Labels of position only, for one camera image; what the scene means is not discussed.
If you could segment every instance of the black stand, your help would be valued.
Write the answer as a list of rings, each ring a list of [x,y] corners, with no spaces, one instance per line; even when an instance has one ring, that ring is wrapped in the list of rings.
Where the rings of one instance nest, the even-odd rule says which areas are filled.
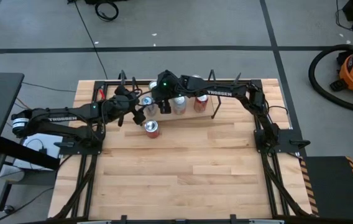
[[[60,162],[60,159],[29,149],[3,137],[0,137],[0,153],[53,170],[58,169]]]

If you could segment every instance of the concrete floor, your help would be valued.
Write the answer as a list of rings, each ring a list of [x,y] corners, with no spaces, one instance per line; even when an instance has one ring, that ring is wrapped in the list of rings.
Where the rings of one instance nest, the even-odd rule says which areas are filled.
[[[340,7],[345,3],[346,0],[340,0]],[[165,69],[176,74],[205,76],[215,69],[219,78],[233,78],[242,72],[242,78],[287,80],[283,89],[288,90],[289,86],[303,137],[312,142],[306,148],[307,154],[353,159],[353,112],[317,95],[308,81],[309,64],[318,52],[311,48],[280,51],[285,74],[275,60],[274,53],[279,54],[278,51],[272,52],[278,49],[275,44],[279,47],[353,44],[353,33],[335,25],[335,0],[130,0],[116,4],[119,17],[106,23],[96,17],[93,6],[78,1],[93,40],[99,42],[97,47],[238,45],[246,46],[247,50],[131,48],[133,52],[117,49],[106,52],[104,49],[99,56],[110,79],[116,79],[121,69],[129,78],[155,78]],[[270,17],[268,24],[263,16],[264,6]],[[341,23],[348,25],[343,14],[340,18]],[[274,43],[268,34],[269,25],[274,31]],[[78,80],[104,78],[95,53],[87,52],[91,47],[76,7],[67,5],[66,0],[0,2],[0,51],[14,49],[0,54],[0,72],[21,72],[25,74],[25,82],[75,90]],[[43,53],[45,49],[56,48],[71,50]],[[34,53],[21,53],[23,49]],[[325,58],[317,69],[317,77],[324,86],[336,75],[334,59],[334,56]],[[341,95],[353,101],[353,94]],[[31,108],[56,108],[71,106],[74,95],[24,85],[19,98]],[[2,135],[15,139],[8,126]],[[15,187],[8,203],[18,207],[44,189]],[[51,192],[47,192],[0,223],[43,220],[50,199]]]

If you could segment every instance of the butcher block tabletop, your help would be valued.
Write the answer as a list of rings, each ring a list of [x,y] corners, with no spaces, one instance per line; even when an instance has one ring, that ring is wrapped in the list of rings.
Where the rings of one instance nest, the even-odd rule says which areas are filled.
[[[79,82],[74,107],[90,103],[94,82]],[[270,106],[284,106],[277,79],[263,79],[262,85]],[[108,97],[113,91],[114,87],[109,88]],[[228,219],[230,214],[271,218],[261,156],[255,148],[254,117],[236,99],[221,100],[214,119],[188,113],[188,109],[187,117],[170,114],[170,119],[158,122],[160,135],[155,139],[148,138],[132,116],[124,118],[121,128],[117,121],[107,124],[89,219],[120,220],[121,215],[129,220]],[[212,114],[217,105],[212,96],[206,110]],[[271,108],[269,113],[281,129],[290,127],[284,109]],[[311,213],[298,159],[288,154],[278,154],[278,159],[286,189]],[[58,213],[73,193],[80,161],[81,156],[74,155],[59,170],[49,217]],[[278,213],[282,213],[273,188]]]

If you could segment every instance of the red soda can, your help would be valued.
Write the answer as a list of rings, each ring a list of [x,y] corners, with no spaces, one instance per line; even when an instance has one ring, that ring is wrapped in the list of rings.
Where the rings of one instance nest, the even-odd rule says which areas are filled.
[[[158,129],[158,124],[154,120],[146,121],[145,123],[146,135],[150,138],[157,138],[160,134],[160,130]]]
[[[195,105],[194,105],[195,111],[198,113],[204,112],[206,110],[207,103],[208,103],[208,96],[207,95],[196,97]]]
[[[174,102],[174,113],[177,115],[184,114],[186,111],[186,99],[184,96],[176,97],[172,99]]]

